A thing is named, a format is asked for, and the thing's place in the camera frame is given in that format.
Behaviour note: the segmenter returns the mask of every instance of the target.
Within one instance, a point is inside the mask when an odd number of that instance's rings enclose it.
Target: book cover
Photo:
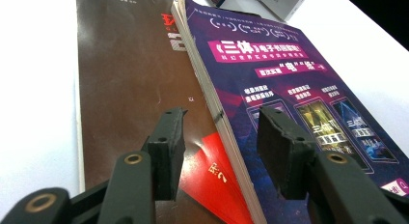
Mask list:
[[[184,116],[185,158],[175,201],[156,202],[157,223],[249,223],[207,109],[171,0],[77,0],[79,94],[86,188],[140,150],[161,114]]]
[[[305,201],[278,197],[257,154],[262,105],[302,126],[318,151],[348,154],[378,186],[407,194],[407,156],[301,30],[192,0],[180,4],[178,25],[183,37],[190,32],[186,47],[254,219],[263,221],[257,199],[268,223],[310,222]]]

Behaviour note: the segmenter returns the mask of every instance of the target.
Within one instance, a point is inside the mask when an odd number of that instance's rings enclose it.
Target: black object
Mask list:
[[[141,151],[117,159],[108,182],[72,199],[63,188],[36,191],[1,223],[154,223],[154,201],[177,197],[185,113],[181,108],[166,111]]]
[[[377,187],[349,155],[315,146],[285,113],[259,110],[259,156],[285,199],[309,194],[313,223],[408,223],[407,199]]]
[[[349,0],[409,50],[409,0]]]

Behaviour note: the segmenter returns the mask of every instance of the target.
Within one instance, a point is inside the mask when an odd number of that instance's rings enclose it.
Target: small image on cover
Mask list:
[[[373,171],[359,155],[341,126],[321,99],[316,98],[296,107],[309,132],[322,151],[337,151],[354,158],[366,172]]]
[[[374,162],[397,162],[395,156],[363,119],[349,99],[336,101],[332,106],[370,160]]]
[[[288,112],[288,108],[286,108],[286,105],[281,99],[266,102],[262,106],[267,106],[267,107],[277,109],[285,113],[287,116],[289,116],[293,120],[290,113]],[[253,127],[255,128],[256,131],[258,130],[258,127],[259,127],[259,108],[260,106],[253,106],[253,107],[247,108],[247,114],[249,114],[249,118],[252,121]]]

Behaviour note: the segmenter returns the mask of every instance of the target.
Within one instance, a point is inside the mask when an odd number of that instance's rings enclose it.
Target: purple book cover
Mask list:
[[[318,151],[349,154],[377,185],[408,193],[407,156],[299,29],[192,0],[186,16],[268,223],[310,218],[305,201],[278,198],[257,154],[261,105],[287,113]]]

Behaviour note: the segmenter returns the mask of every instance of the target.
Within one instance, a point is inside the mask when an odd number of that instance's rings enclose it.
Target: book title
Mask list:
[[[325,71],[327,69],[322,64],[317,64],[312,61],[295,61],[280,63],[278,66],[274,67],[257,68],[255,69],[255,72],[259,78],[264,78],[311,70]]]
[[[175,24],[174,17],[171,14],[162,14],[162,19],[164,21],[163,25],[165,25],[166,30],[168,31],[168,38],[172,49],[174,51],[186,51],[186,47],[181,40],[181,35]]]
[[[246,41],[212,41],[208,45],[219,63],[260,62],[308,58],[296,43],[250,43]]]

